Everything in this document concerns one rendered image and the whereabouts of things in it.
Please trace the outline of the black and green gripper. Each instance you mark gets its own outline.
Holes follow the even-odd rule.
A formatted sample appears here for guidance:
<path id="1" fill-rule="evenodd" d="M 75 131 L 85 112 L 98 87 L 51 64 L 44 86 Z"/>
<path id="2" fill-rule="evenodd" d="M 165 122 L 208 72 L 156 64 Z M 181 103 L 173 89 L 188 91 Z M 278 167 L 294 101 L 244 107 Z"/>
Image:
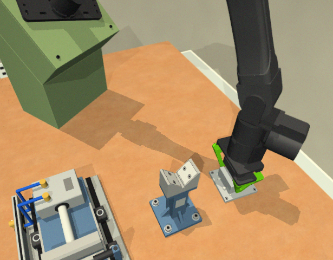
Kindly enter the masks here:
<path id="1" fill-rule="evenodd" d="M 247 163 L 254 147 L 258 146 L 258 144 L 252 146 L 243 145 L 236 141 L 232 134 L 231 136 L 218 139 L 217 143 L 212 145 L 220 167 L 226 166 L 232 176 L 236 193 L 264 179 L 261 173 L 264 168 L 262 161 Z M 225 155 L 224 160 L 221 158 L 221 152 Z"/>

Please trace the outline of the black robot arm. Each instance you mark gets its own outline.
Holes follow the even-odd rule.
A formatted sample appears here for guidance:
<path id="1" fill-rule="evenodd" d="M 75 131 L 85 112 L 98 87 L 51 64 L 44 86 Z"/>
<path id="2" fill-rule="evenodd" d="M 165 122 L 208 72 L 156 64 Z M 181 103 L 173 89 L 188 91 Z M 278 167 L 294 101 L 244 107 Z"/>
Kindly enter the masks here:
<path id="1" fill-rule="evenodd" d="M 90 21 L 102 17 L 96 0 L 16 2 L 26 22 Z M 269 1 L 226 2 L 237 56 L 236 88 L 241 107 L 233 137 L 243 145 L 259 143 L 248 164 L 261 161 L 266 150 L 294 161 L 310 125 L 274 107 L 283 86 L 273 45 Z"/>

